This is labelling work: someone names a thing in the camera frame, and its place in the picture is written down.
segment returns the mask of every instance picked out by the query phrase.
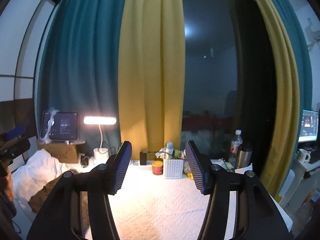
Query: white mug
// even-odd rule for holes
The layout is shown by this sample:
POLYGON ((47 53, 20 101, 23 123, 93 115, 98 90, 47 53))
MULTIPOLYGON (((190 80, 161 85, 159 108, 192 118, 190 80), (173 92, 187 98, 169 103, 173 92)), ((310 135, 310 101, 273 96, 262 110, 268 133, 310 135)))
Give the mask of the white mug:
POLYGON ((305 149, 299 149, 297 160, 300 163, 308 163, 310 161, 310 152, 305 149))

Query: yellow curtain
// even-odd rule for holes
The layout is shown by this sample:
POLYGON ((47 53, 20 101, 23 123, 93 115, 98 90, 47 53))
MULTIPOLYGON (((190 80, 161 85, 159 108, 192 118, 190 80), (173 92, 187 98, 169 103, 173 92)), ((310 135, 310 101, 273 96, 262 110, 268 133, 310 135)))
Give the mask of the yellow curtain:
POLYGON ((118 99, 121 140, 132 159, 168 141, 180 148, 185 73, 182 0, 125 0, 118 99))
POLYGON ((274 197, 286 176, 299 125, 299 80, 289 36, 272 0, 256 0, 269 34, 276 65, 276 119, 271 148, 260 177, 274 197))

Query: white basket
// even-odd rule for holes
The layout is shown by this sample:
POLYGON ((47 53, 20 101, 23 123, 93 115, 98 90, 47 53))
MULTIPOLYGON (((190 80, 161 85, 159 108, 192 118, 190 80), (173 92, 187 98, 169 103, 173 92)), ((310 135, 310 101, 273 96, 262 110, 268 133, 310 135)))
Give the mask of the white basket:
POLYGON ((181 179, 183 160, 163 160, 163 176, 166 179, 181 179))

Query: white tablecloth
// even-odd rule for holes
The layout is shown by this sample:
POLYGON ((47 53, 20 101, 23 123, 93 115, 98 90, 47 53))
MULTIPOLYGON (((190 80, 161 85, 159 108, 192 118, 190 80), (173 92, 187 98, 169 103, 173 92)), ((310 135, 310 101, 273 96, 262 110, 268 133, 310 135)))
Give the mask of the white tablecloth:
MULTIPOLYGON (((164 179, 139 166, 129 166, 122 188, 109 196, 120 239, 197 239, 208 199, 186 176, 164 179)), ((292 220, 277 207, 290 231, 292 220)), ((231 192, 225 239, 233 235, 235 208, 231 192)), ((92 239, 90 229, 85 237, 92 239)))

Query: computer monitor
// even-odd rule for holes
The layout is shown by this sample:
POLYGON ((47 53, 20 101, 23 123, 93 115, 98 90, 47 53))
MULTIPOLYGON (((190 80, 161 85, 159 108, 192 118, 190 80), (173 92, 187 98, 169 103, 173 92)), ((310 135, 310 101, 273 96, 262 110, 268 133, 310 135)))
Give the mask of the computer monitor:
MULTIPOLYGON (((41 137, 48 130, 51 114, 44 112, 41 126, 41 137)), ((78 139, 78 114, 73 112, 57 112, 53 117, 53 125, 49 138, 54 141, 76 141, 78 139)))
POLYGON ((299 142, 316 141, 318 136, 319 113, 315 111, 302 111, 302 121, 299 142))

